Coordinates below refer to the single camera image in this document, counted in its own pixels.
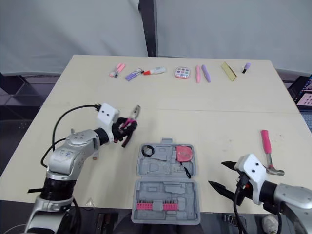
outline pink pen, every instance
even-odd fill
[[[199,66],[196,66],[196,83],[200,83],[200,70]]]

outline hammer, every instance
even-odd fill
[[[268,162],[267,173],[271,175],[283,176],[285,172],[283,170],[275,169],[272,163],[272,157],[271,157],[272,148],[271,148],[271,143],[269,139],[269,131],[261,130],[261,136],[262,136],[263,149],[267,156],[267,162]]]

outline floor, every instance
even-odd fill
[[[296,75],[280,73],[282,79],[285,79],[286,87],[290,82],[296,79]],[[33,76],[26,77],[29,84],[24,84],[16,95],[9,95],[0,89],[0,106],[1,106],[1,122],[0,122],[0,175],[2,174],[5,166],[9,162],[12,154],[17,148],[22,137],[26,133],[33,118],[36,116],[54,84],[57,82],[58,77],[45,77]],[[30,114],[25,115],[24,107],[27,106],[27,112]],[[28,216],[32,210],[33,204],[1,201],[0,202],[0,234],[16,225],[25,224]],[[117,209],[90,209],[81,208],[82,212],[82,233],[93,234],[96,233],[96,224],[98,215],[103,213],[117,213],[118,224],[130,210],[117,210]],[[261,229],[262,215],[242,214],[247,222],[247,229],[249,233],[260,234],[263,233]],[[204,233],[210,234],[235,234],[238,233],[237,228],[232,224],[222,221],[222,214],[219,213],[202,213],[201,226]],[[13,234],[23,232],[24,226],[17,226],[6,234]],[[282,233],[294,233],[292,223],[283,216]]]

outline pliers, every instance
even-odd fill
[[[131,139],[133,131],[137,128],[137,117],[140,114],[140,110],[141,107],[139,105],[135,106],[128,118],[120,117],[116,123],[113,124],[112,130],[113,133],[115,133],[115,143],[123,141],[123,137],[127,136],[122,144],[122,147],[126,147]]]

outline white wall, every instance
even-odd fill
[[[157,0],[161,56],[269,59],[312,73],[311,0]]]
[[[73,54],[147,56],[138,0],[0,0],[0,72],[61,73]]]

